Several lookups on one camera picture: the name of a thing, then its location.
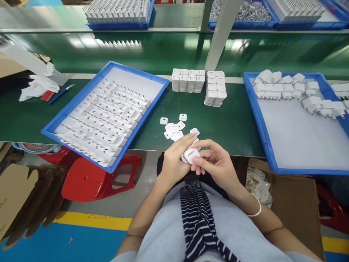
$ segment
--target blue pen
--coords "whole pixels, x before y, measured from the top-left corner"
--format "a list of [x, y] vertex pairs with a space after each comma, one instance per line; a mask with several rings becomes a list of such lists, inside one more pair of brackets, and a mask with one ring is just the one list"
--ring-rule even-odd
[[75, 86], [75, 84], [68, 86], [65, 90], [63, 90], [62, 92], [60, 92], [52, 101], [50, 101], [49, 104], [53, 104], [53, 103], [54, 103], [56, 100], [58, 100], [62, 95], [64, 95], [65, 93], [67, 93], [68, 90], [69, 90], [70, 88], [72, 88], [73, 86]]

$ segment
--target finger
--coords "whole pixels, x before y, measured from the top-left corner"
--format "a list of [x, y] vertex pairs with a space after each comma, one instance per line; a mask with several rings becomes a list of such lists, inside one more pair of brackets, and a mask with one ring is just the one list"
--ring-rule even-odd
[[201, 167], [196, 167], [196, 175], [200, 175], [201, 174]]
[[206, 140], [200, 140], [196, 142], [192, 148], [198, 148], [198, 147], [209, 147], [211, 148], [215, 153], [225, 153], [226, 151], [216, 142], [212, 141], [211, 139]]
[[201, 150], [199, 151], [199, 153], [202, 158], [207, 158], [207, 159], [209, 159], [214, 155], [214, 152], [212, 150]]
[[193, 157], [193, 163], [196, 164], [199, 167], [202, 167], [203, 169], [205, 169], [206, 171], [208, 171], [209, 173], [213, 174], [214, 170], [217, 168], [217, 166], [211, 164], [210, 162], [206, 161], [203, 158], [200, 157]]
[[190, 145], [195, 141], [196, 139], [196, 135], [194, 135], [193, 137], [190, 137], [189, 139], [183, 141], [174, 151], [173, 154], [176, 157], [180, 157], [184, 151], [190, 147]]
[[173, 152], [176, 150], [176, 148], [181, 144], [183, 143], [184, 141], [192, 138], [192, 137], [196, 137], [195, 134], [192, 134], [192, 133], [189, 133], [189, 134], [186, 134], [185, 136], [181, 137], [180, 139], [178, 139], [176, 142], [174, 142], [169, 148], [168, 148], [168, 151], [169, 152]]

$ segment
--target hand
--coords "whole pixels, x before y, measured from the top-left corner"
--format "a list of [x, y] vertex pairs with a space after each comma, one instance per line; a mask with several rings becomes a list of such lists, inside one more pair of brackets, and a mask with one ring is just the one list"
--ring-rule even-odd
[[208, 171], [216, 184], [225, 190], [227, 194], [232, 196], [238, 194], [238, 191], [243, 187], [237, 178], [232, 160], [229, 153], [224, 150], [219, 144], [208, 139], [200, 140], [191, 146], [192, 148], [210, 147], [211, 150], [200, 151], [201, 157], [193, 158], [192, 170], [200, 168], [200, 172], [205, 174]]
[[157, 181], [170, 190], [190, 170], [190, 164], [180, 160], [184, 151], [195, 141], [195, 134], [187, 134], [174, 142], [166, 151], [163, 168]]

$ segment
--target white bangle bracelet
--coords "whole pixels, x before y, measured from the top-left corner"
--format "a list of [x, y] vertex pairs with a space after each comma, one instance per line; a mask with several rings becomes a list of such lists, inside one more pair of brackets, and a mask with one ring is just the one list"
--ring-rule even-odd
[[259, 204], [259, 211], [257, 212], [257, 214], [255, 214], [255, 215], [247, 215], [248, 217], [256, 217], [256, 216], [258, 216], [260, 213], [261, 213], [261, 211], [262, 211], [262, 205], [261, 205], [261, 202], [259, 201], [259, 199], [258, 198], [256, 198], [257, 199], [257, 201], [258, 201], [258, 204]]

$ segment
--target blue floor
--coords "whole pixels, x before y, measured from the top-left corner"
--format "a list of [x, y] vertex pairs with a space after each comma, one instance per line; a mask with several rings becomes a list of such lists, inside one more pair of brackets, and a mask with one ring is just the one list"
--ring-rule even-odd
[[2, 251], [2, 244], [0, 261], [107, 262], [115, 257], [125, 236], [126, 231], [53, 223], [40, 226], [34, 235], [21, 238], [8, 251]]

